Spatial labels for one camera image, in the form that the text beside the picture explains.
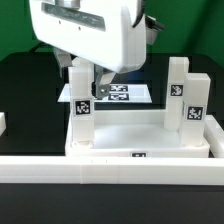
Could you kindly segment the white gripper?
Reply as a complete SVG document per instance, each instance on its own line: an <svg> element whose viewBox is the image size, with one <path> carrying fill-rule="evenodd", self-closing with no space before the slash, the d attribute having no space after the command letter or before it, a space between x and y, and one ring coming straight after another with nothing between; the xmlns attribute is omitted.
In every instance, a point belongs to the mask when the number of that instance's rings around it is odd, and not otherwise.
<svg viewBox="0 0 224 224"><path fill-rule="evenodd" d="M71 54L97 64L97 99L109 95L116 73L137 70L146 60L144 0L29 0L29 6L36 37L57 47L61 77L72 66Z"/></svg>

